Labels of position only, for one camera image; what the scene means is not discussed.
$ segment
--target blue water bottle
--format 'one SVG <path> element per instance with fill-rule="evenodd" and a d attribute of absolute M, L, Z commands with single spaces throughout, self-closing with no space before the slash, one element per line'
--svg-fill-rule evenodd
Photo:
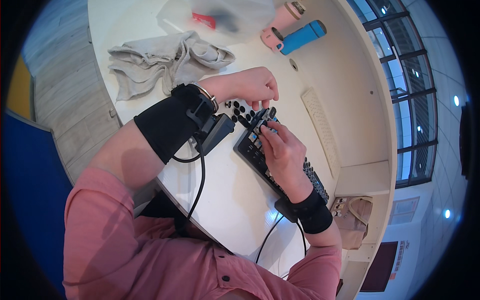
<path fill-rule="evenodd" d="M 321 38 L 327 33 L 325 25 L 319 20 L 312 21 L 306 24 L 303 28 L 289 34 L 283 39 L 282 54 L 287 55 L 293 50 L 310 43 L 313 40 Z"/>

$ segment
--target black armband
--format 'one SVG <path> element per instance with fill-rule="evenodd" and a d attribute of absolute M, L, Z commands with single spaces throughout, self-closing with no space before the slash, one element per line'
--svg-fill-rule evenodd
<path fill-rule="evenodd" d="M 158 157 L 167 164 L 202 127 L 202 122 L 212 116 L 213 110 L 213 104 L 195 85 L 181 84 L 172 90 L 172 97 L 156 103 L 133 120 Z"/>
<path fill-rule="evenodd" d="M 332 213 L 330 213 L 315 189 L 313 189 L 307 199 L 300 203 L 292 204 L 291 208 L 300 220 L 305 233 L 320 233 L 332 224 Z"/>

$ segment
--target person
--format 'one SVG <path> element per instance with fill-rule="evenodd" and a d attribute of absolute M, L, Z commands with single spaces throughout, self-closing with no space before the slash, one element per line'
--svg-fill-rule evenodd
<path fill-rule="evenodd" d="M 240 98 L 258 110 L 259 103 L 266 108 L 271 99 L 278 100 L 275 78 L 264 67 L 198 84 L 218 103 Z M 182 86 L 126 123 L 77 180 L 65 207 L 67 298 L 334 299 L 339 230 L 325 205 L 312 205 L 318 194 L 302 170 L 306 148 L 284 125 L 268 123 L 277 133 L 262 126 L 260 139 L 270 172 L 292 205 L 299 205 L 311 245 L 287 280 L 211 241 L 178 237 L 173 218 L 133 217 L 132 194 L 154 179 L 198 129 L 179 98 L 191 92 L 204 94 L 195 85 Z M 313 213 L 302 216 L 303 211 Z"/>

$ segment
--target grey cloth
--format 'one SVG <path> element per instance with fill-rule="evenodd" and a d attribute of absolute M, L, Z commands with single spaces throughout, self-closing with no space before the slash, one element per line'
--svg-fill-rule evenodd
<path fill-rule="evenodd" d="M 124 43 L 108 50 L 109 66 L 117 75 L 117 100 L 128 100 L 152 90 L 160 77 L 165 95 L 179 84 L 200 80 L 210 69 L 235 61 L 233 53 L 200 39 L 195 31 Z"/>

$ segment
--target blue chair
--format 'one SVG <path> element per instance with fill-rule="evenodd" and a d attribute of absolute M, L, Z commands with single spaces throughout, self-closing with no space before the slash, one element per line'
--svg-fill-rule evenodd
<path fill-rule="evenodd" d="M 11 111 L 1 126 L 2 176 L 14 217 L 33 258 L 65 298 L 63 212 L 72 182 L 50 129 Z"/>

